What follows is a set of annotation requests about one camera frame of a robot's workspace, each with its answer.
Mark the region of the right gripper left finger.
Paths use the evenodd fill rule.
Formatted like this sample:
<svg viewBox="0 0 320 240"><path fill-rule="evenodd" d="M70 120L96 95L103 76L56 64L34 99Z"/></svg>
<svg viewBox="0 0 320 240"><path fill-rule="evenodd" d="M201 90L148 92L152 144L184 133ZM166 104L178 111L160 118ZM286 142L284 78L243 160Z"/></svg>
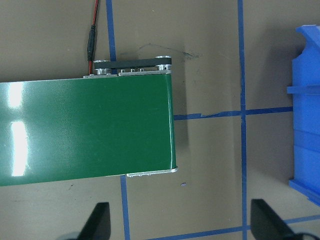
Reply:
<svg viewBox="0 0 320 240"><path fill-rule="evenodd" d="M109 240L111 216L108 202L99 202L94 207L77 240Z"/></svg>

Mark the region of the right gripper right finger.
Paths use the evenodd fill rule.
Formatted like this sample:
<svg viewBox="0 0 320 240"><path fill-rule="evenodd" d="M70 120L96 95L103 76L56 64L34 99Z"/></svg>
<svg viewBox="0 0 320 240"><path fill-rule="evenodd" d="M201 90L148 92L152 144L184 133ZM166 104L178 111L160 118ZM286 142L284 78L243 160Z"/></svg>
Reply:
<svg viewBox="0 0 320 240"><path fill-rule="evenodd" d="M251 200L250 230L256 240L300 239L263 199Z"/></svg>

